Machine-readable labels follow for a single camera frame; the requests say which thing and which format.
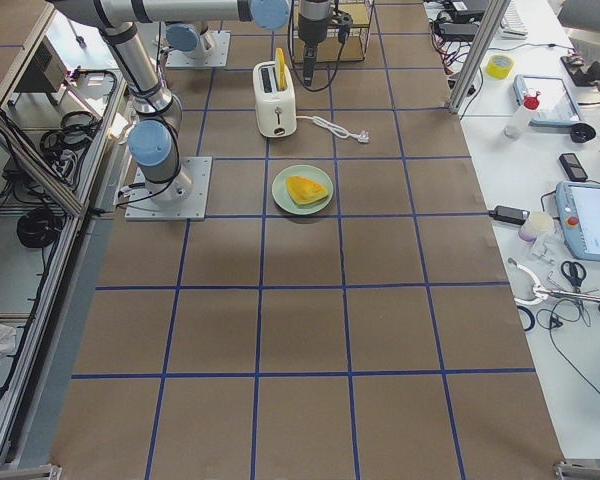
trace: screen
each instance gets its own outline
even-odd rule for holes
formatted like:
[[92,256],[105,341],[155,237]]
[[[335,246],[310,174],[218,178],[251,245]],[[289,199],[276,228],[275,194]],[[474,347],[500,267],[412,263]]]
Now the screen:
[[600,188],[571,187],[585,251],[600,255]]
[[524,77],[524,84],[528,93],[540,92],[536,120],[580,121],[561,79]]

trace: keyboard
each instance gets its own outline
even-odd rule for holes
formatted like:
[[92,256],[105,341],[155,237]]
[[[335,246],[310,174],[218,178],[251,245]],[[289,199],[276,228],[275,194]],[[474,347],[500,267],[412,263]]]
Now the keyboard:
[[499,28],[500,38],[508,38],[512,40],[524,40],[529,36],[527,27],[520,19],[518,10],[514,0],[511,0],[504,17],[500,21]]

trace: mobile phone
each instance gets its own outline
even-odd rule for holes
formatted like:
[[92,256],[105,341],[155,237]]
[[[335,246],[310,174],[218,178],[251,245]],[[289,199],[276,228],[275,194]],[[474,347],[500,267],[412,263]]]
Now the mobile phone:
[[575,153],[563,153],[559,158],[560,164],[562,165],[562,168],[564,168],[569,180],[572,182],[587,181],[589,176],[587,175],[587,172],[584,171],[584,168],[582,168],[580,160],[578,160]]

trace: tablet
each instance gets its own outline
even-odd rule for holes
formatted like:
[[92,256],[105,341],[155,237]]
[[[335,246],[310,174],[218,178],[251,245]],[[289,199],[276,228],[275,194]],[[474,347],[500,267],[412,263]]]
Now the tablet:
[[573,256],[600,262],[600,185],[561,182],[556,187],[556,203]]
[[560,77],[543,77],[536,75],[516,75],[513,90],[518,105],[524,100],[524,94],[540,92],[540,106],[531,120],[531,125],[538,127],[570,127],[582,122],[582,112],[564,81]]

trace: bread slice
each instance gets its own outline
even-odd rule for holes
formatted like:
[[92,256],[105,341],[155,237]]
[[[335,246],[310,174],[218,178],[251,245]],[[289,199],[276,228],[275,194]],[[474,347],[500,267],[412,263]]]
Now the bread slice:
[[297,205],[309,205],[329,196],[327,189],[309,178],[287,177],[285,184],[289,196]]

